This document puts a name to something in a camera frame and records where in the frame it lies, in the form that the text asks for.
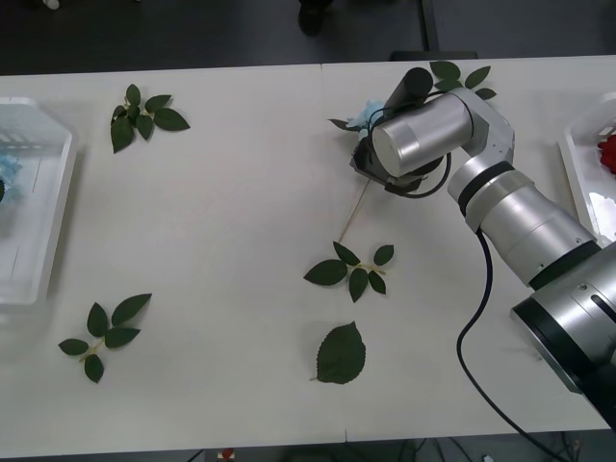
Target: leaf sprig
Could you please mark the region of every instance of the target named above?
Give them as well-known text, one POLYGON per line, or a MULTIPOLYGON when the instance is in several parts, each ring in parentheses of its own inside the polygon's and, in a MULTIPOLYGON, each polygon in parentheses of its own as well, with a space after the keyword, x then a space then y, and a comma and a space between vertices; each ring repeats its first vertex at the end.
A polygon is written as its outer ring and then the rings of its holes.
MULTIPOLYGON (((434 87, 438 90, 451 91, 460 87, 466 87, 469 90, 473 90, 488 77, 491 66, 486 65, 485 67, 481 67, 471 72, 464 81, 464 85, 460 82, 462 72, 454 63, 449 61, 435 61, 430 63, 430 69, 436 77, 441 79, 439 82, 434 84, 434 87)), ((475 93, 484 100, 494 98, 497 95, 492 89, 479 89, 475 93)))
POLYGON ((98 383, 105 367, 98 356, 98 349, 103 344, 109 349, 120 348, 131 343, 140 333, 139 329, 124 325, 131 320, 145 306, 152 294, 134 295, 126 298, 115 308, 112 314, 112 327, 109 326, 109 318, 104 308, 94 303, 88 314, 86 324, 92 337, 100 339, 94 346, 79 339, 66 339, 58 344, 58 347, 68 356, 81 356, 79 362, 84 363, 86 376, 94 383, 98 383))
POLYGON ((319 286, 333 286, 345 279, 350 271, 348 291, 353 303, 362 296, 369 283, 376 292, 386 295, 385 281, 381 277, 386 271, 380 267, 386 265, 394 256, 393 245, 381 246, 374 253, 373 265, 363 264, 342 244, 334 243, 334 250, 340 260, 325 260, 316 264, 306 273, 304 279, 319 286))
POLYGON ((170 99, 170 94, 152 96, 145 102, 144 109, 141 109, 141 92, 136 85, 131 84, 124 96, 124 105, 117 106, 112 114, 114 154, 133 142, 135 128, 146 141, 152 136, 154 125, 169 132, 191 128, 179 113, 165 107, 170 99))

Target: white plastic tray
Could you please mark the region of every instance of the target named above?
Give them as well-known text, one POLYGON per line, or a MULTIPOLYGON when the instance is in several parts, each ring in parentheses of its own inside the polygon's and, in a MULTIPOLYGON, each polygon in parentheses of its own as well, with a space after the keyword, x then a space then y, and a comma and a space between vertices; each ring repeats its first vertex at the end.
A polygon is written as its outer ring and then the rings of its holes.
POLYGON ((45 298, 68 184, 73 134, 28 98, 0 98, 0 153, 15 156, 20 197, 0 202, 0 309, 45 298))
POLYGON ((616 176, 601 164, 597 144, 614 133, 616 92, 602 96, 558 140, 579 221, 602 247, 616 241, 616 176))

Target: green leaf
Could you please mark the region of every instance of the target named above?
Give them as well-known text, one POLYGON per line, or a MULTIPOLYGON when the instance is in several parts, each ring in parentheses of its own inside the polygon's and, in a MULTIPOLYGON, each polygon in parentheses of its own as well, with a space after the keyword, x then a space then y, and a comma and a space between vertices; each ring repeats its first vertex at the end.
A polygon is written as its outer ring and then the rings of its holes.
POLYGON ((460 68, 449 61, 434 61, 430 63, 430 69, 441 80, 458 80, 461 75, 460 68))
POLYGON ((355 267, 355 266, 359 265, 360 263, 362 263, 359 260, 359 258, 357 258, 355 256, 355 254, 353 252, 348 250, 342 244, 334 243, 334 250, 336 250, 336 253, 340 257, 340 259, 343 262, 345 262, 347 265, 351 265, 352 267, 355 267))
POLYGON ((382 267, 394 256, 393 245, 383 245, 374 253, 374 264, 382 267))
POLYGON ((440 91, 451 91, 462 87, 462 84, 457 80, 442 80, 441 82, 434 84, 434 87, 440 91))
POLYGON ((137 126, 137 117, 139 117, 139 106, 131 106, 128 108, 128 119, 131 121, 132 126, 137 126))
POLYGON ((98 383, 100 377, 103 376, 103 372, 105 371, 105 367, 101 362, 100 358, 96 354, 91 354, 86 358, 86 363, 84 364, 84 370, 86 371, 86 375, 88 378, 94 382, 98 383))
POLYGON ((151 297, 152 294, 141 294, 126 298, 114 309, 112 324, 120 325, 132 319, 151 297))
POLYGON ((137 130, 141 133, 144 140, 149 140, 154 129, 154 121, 149 115, 139 115, 137 117, 137 130))
POLYGON ((141 92, 137 88, 137 86, 131 84, 128 89, 126 89, 126 99, 131 106, 139 106, 141 103, 141 92))
POLYGON ((112 114, 112 123, 114 123, 114 121, 118 117, 124 117, 124 116, 126 116, 126 108, 124 108, 124 106, 116 106, 114 109, 114 113, 112 114))
POLYGON ((170 108, 162 108, 154 113, 154 123, 169 132, 179 132, 191 128, 189 123, 170 108))
POLYGON ((171 99, 170 94, 159 94, 158 96, 152 96, 145 102, 145 110, 151 114, 154 114, 159 109, 163 108, 166 103, 171 99))
POLYGON ((317 380, 343 385, 353 380, 366 364, 366 346, 355 322, 333 329, 317 355, 317 380))
POLYGON ((304 279, 319 286, 333 286, 347 275, 347 264, 340 260, 325 260, 310 269, 304 279))
POLYGON ((353 303, 359 300, 366 288, 368 287, 368 273, 363 268, 356 268, 350 274, 348 279, 348 291, 353 303))
POLYGON ((88 351, 90 346, 83 340, 66 339, 58 345, 64 354, 68 356, 79 356, 88 351))
POLYGON ((329 118, 328 120, 341 130, 345 130, 346 132, 360 132, 362 129, 362 127, 347 127, 348 122, 345 122, 344 120, 339 120, 338 118, 329 118))
POLYGON ((380 294, 385 295, 385 281, 376 271, 370 271, 370 273, 368 274, 368 280, 370 281, 370 285, 375 292, 379 292, 380 294))
POLYGON ((492 99, 497 95, 496 92, 491 89, 480 89, 477 90, 475 94, 483 100, 492 99))
POLYGON ((466 81, 464 82, 464 86, 467 89, 474 89, 477 85, 479 85, 481 82, 485 80, 485 78, 490 73, 490 68, 491 66, 486 65, 485 67, 482 67, 478 70, 474 70, 473 72, 471 72, 469 76, 466 78, 466 81))
POLYGON ((109 319, 107 318, 107 313, 105 313, 102 306, 94 303, 88 315, 88 332, 94 337, 100 338, 105 335, 108 327, 109 319))
POLYGON ((133 142, 133 127, 131 122, 126 117, 120 117, 112 123, 112 144, 114 145, 114 154, 121 151, 131 142, 133 142))
POLYGON ((120 348, 129 344, 141 331, 133 327, 112 327, 105 334, 105 347, 120 348))

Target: black wire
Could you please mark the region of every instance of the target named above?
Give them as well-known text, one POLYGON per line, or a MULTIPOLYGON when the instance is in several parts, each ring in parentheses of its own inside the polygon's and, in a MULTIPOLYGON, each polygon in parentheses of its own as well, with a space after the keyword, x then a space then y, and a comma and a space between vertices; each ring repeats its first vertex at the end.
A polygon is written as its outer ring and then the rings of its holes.
POLYGON ((439 443, 439 440, 434 438, 432 440, 432 444, 434 445, 436 452, 439 454, 439 457, 441 458, 441 462, 447 462, 447 460, 445 460, 445 455, 443 454, 443 448, 441 448, 441 444, 439 443))
POLYGON ((201 454, 201 452, 203 452, 203 449, 202 449, 202 450, 200 450, 200 451, 198 451, 198 452, 197 452, 197 453, 196 453, 193 457, 191 457, 191 458, 190 458, 189 460, 187 460, 186 462, 193 462, 193 461, 194 461, 194 459, 196 459, 196 458, 197 458, 197 457, 201 454))
POLYGON ((483 389, 479 386, 479 384, 477 383, 477 381, 475 380, 475 378, 469 371, 469 368, 467 368, 466 366, 466 362, 464 361, 464 356, 462 355, 462 342, 464 341, 466 334, 469 333, 469 330, 471 330, 471 328, 475 325, 479 317, 483 314, 483 311, 485 310, 485 306, 488 304, 488 299, 490 298, 490 293, 492 292, 492 281, 493 281, 493 276, 494 276, 493 274, 494 269, 492 267, 492 256, 490 255, 490 248, 488 247, 488 244, 485 241, 485 237, 483 236, 483 233, 481 232, 480 229, 477 231, 476 235, 477 235, 477 238, 479 239, 479 243, 481 244, 483 255, 485 256, 485 268, 486 268, 485 290, 483 292, 483 298, 481 299, 481 302, 479 303, 479 307, 477 308, 477 311, 475 312, 471 320, 464 326, 464 328, 460 332, 460 335, 458 336, 458 340, 455 345, 455 351, 458 356, 458 361, 460 362, 460 366, 462 366, 464 373, 469 378, 469 380, 471 381, 475 389, 479 392, 481 397, 485 399, 485 401, 490 405, 492 409, 494 409, 494 411, 500 416, 501 419, 503 419, 505 422, 510 424, 518 433, 520 433, 521 436, 526 438, 529 442, 531 442, 538 449, 542 450, 545 454, 549 455, 553 459, 558 460, 559 462, 569 462, 567 459, 563 459, 558 454, 556 454, 554 451, 542 445, 539 441, 537 441, 532 436, 530 436, 528 433, 523 431, 519 425, 517 425, 515 422, 509 419, 509 417, 504 412, 501 411, 501 409, 490 399, 490 397, 488 397, 485 394, 483 389))
POLYGON ((462 452, 464 454, 464 457, 466 457, 466 460, 468 460, 469 462, 473 462, 473 459, 471 458, 471 456, 464 450, 464 448, 462 448, 462 445, 460 443, 457 442, 457 440, 455 438, 450 438, 452 443, 454 443, 456 446, 458 446, 458 449, 460 449, 460 452, 462 452))

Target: flower stem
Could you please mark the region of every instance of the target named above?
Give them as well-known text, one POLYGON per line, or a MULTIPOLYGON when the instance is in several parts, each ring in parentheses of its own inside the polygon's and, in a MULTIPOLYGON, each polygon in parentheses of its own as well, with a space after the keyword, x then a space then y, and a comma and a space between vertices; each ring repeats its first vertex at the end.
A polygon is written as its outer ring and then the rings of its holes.
POLYGON ((80 362, 80 363, 83 363, 84 361, 86 361, 86 358, 87 358, 88 356, 90 356, 91 354, 96 354, 96 353, 98 352, 98 349, 101 347, 101 345, 103 345, 103 342, 105 342, 105 339, 104 339, 104 338, 100 339, 100 340, 98 341, 98 343, 97 343, 95 346, 93 346, 93 347, 92 347, 92 348, 90 348, 88 351, 86 351, 86 354, 84 354, 84 355, 80 358, 79 362, 80 362))
POLYGON ((360 263, 359 265, 355 265, 354 267, 352 267, 353 269, 356 268, 364 268, 366 270, 370 270, 370 271, 374 271, 374 272, 378 272, 379 274, 387 274, 387 271, 380 269, 379 267, 377 267, 376 265, 364 265, 363 263, 360 263))
POLYGON ((364 186, 364 190, 362 190, 362 193, 359 196, 359 199, 357 199, 355 208, 353 209, 353 212, 350 214, 350 217, 348 217, 348 220, 346 221, 345 227, 343 228, 343 232, 341 233, 340 238, 338 238, 338 244, 343 243, 343 239, 345 238, 345 234, 347 233, 348 227, 350 226, 351 222, 355 218, 355 215, 357 215, 357 211, 359 210, 359 204, 364 198, 364 194, 366 193, 366 190, 368 189, 368 185, 370 184, 370 182, 371 182, 370 179, 366 182, 366 186, 364 186))

